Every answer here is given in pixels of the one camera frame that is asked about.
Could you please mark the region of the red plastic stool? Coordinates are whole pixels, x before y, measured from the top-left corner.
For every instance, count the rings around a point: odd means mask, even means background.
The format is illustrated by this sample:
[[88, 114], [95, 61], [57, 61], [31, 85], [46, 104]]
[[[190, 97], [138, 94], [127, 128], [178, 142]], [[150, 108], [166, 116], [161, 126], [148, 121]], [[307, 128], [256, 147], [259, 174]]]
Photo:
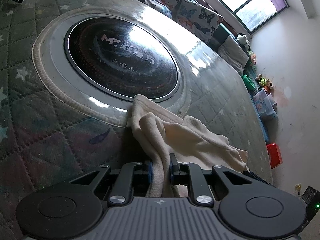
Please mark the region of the red plastic stool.
[[272, 143], [272, 144], [268, 144], [266, 147], [268, 151], [271, 168], [273, 169], [281, 165], [283, 163], [283, 160], [281, 157], [279, 146], [275, 143]]

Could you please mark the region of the panda plush toy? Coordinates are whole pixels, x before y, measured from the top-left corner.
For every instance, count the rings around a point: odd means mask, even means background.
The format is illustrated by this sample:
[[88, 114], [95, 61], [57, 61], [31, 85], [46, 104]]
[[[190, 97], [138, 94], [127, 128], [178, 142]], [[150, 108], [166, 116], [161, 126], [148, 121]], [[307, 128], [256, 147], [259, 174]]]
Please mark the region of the panda plush toy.
[[251, 49], [250, 41], [245, 34], [238, 34], [236, 40], [245, 51], [249, 51]]

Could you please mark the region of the colourful plush toys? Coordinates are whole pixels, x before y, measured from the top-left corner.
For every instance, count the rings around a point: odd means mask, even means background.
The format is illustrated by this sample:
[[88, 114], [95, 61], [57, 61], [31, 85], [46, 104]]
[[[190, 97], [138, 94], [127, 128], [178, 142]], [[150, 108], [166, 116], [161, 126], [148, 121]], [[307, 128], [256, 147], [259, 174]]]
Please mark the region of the colourful plush toys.
[[269, 79], [263, 77], [262, 74], [259, 74], [255, 80], [259, 85], [259, 90], [263, 89], [267, 94], [270, 94], [274, 89], [273, 83]]

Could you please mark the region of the black round induction cooktop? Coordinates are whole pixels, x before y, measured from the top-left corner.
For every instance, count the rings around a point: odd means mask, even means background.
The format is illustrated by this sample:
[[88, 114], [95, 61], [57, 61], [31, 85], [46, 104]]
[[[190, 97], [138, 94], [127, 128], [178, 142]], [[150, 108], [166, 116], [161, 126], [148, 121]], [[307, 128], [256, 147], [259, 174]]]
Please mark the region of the black round induction cooktop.
[[178, 65], [164, 43], [125, 19], [95, 16], [76, 22], [65, 35], [64, 50], [87, 83], [125, 101], [142, 94], [162, 102], [180, 84]]

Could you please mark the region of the cream sweatshirt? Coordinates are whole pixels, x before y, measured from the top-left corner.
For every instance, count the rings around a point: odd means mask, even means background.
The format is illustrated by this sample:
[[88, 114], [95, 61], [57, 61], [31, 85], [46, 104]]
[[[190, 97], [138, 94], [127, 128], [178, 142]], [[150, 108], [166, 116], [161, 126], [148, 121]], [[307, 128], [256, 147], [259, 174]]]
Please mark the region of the cream sweatshirt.
[[171, 153], [179, 162], [195, 163], [204, 170], [214, 165], [239, 173], [248, 170], [247, 151], [230, 145], [227, 137], [209, 131], [195, 117], [180, 118], [143, 95], [134, 97], [127, 123], [153, 162], [148, 197], [187, 196], [186, 187], [169, 183]]

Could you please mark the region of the green plastic bowl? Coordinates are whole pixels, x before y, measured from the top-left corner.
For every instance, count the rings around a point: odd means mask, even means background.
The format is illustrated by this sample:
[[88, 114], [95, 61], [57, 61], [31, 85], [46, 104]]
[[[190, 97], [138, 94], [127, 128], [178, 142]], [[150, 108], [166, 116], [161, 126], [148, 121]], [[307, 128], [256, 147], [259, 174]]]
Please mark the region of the green plastic bowl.
[[246, 86], [246, 88], [249, 90], [249, 91], [254, 91], [255, 90], [255, 85], [254, 83], [252, 82], [252, 80], [249, 78], [248, 75], [244, 74], [242, 76], [242, 80]]

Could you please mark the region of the clear plastic storage box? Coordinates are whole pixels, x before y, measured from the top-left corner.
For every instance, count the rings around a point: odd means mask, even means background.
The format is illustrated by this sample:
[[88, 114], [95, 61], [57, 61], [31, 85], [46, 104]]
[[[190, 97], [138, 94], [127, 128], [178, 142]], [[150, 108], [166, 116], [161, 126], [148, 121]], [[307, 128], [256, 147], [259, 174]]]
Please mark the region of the clear plastic storage box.
[[253, 96], [253, 102], [261, 119], [269, 120], [277, 117], [273, 96], [267, 95], [264, 89]]

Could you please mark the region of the grey plain cushion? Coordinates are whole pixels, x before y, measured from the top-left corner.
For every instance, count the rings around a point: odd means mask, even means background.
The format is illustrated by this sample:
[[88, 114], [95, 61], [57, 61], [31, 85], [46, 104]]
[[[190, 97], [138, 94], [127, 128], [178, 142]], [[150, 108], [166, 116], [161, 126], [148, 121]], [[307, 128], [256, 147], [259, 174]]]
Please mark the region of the grey plain cushion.
[[248, 55], [230, 35], [217, 52], [240, 76], [243, 76], [244, 68], [249, 61]]

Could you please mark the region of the butterfly pillow upright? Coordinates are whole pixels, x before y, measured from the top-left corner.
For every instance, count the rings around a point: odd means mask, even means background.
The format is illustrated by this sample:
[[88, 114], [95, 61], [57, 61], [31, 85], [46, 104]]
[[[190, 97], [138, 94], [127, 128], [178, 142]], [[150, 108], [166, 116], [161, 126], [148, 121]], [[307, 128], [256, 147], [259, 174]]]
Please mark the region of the butterfly pillow upright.
[[174, 21], [208, 44], [223, 16], [191, 0], [182, 0], [175, 9]]

